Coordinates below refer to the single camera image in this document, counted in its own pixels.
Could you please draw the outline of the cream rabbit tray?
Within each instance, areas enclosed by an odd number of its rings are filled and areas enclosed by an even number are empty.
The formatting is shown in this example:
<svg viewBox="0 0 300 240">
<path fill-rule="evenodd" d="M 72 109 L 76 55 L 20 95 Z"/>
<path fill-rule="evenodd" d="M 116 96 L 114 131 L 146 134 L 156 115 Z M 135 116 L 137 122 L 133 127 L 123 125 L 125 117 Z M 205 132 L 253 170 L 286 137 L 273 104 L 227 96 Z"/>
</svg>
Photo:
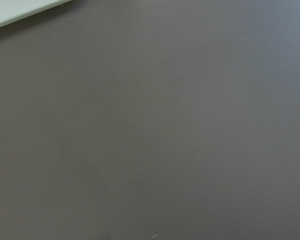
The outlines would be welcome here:
<svg viewBox="0 0 300 240">
<path fill-rule="evenodd" d="M 0 0 L 0 28 L 69 0 Z"/>
</svg>

